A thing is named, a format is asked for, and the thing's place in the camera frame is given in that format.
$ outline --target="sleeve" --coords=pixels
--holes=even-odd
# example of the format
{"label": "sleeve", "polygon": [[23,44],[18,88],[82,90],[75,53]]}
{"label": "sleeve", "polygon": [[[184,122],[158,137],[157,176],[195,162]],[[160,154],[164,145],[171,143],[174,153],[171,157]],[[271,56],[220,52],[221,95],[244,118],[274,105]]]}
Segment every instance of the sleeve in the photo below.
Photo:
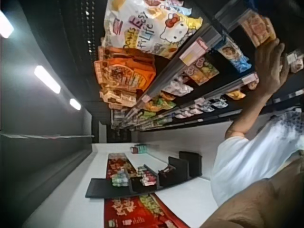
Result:
{"label": "sleeve", "polygon": [[242,156],[249,140],[240,136],[226,139],[218,146],[213,171],[211,188],[215,201],[220,206],[234,194],[240,191],[237,183],[241,179]]}

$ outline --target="person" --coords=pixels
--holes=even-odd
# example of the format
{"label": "person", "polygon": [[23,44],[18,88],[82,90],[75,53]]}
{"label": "person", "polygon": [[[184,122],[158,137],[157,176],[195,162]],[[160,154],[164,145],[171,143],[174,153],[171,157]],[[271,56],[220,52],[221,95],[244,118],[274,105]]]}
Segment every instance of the person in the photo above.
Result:
{"label": "person", "polygon": [[246,138],[268,99],[288,78],[284,48],[276,39],[256,51],[260,82],[218,147],[211,189],[219,208],[202,228],[293,227],[295,217],[304,215],[303,156],[278,172],[292,154],[303,154],[304,114],[286,112],[272,118],[253,140]]}
{"label": "person", "polygon": [[245,137],[266,102],[287,80],[284,48],[276,39],[256,51],[259,84],[219,145],[211,175],[212,193],[219,206],[250,184],[272,177],[293,153],[304,150],[304,116],[299,112],[271,119],[253,140]]}

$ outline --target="cartoon character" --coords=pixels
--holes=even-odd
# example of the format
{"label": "cartoon character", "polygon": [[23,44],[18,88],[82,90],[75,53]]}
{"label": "cartoon character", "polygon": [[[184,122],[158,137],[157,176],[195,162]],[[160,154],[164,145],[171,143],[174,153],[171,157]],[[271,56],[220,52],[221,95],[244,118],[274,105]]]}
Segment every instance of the cartoon character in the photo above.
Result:
{"label": "cartoon character", "polygon": [[195,32],[195,29],[189,29],[186,22],[176,13],[170,13],[165,23],[166,27],[160,38],[178,46]]}

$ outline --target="fluorescent light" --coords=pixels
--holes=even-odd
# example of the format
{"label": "fluorescent light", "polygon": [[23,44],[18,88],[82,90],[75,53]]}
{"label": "fluorescent light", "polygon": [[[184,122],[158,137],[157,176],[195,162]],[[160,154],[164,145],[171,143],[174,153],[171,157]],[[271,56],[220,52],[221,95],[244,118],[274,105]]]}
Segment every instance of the fluorescent light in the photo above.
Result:
{"label": "fluorescent light", "polygon": [[73,98],[70,100],[70,105],[72,105],[77,110],[81,109],[80,103],[78,103],[77,100],[75,100]]}
{"label": "fluorescent light", "polygon": [[60,85],[52,78],[52,76],[45,70],[43,66],[37,66],[34,74],[56,94],[60,93]]}
{"label": "fluorescent light", "polygon": [[4,38],[8,38],[14,31],[13,26],[10,24],[6,16],[0,11],[0,34]]}

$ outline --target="blue snack package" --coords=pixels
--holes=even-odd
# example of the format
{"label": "blue snack package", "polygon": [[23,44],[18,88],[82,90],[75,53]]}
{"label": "blue snack package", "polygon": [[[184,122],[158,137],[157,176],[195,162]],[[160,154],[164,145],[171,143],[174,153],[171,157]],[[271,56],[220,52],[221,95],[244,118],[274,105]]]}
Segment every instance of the blue snack package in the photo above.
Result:
{"label": "blue snack package", "polygon": [[227,36],[225,36],[224,39],[214,47],[214,49],[228,59],[240,73],[250,69],[252,66],[248,63],[249,59],[244,56],[243,52],[235,42]]}

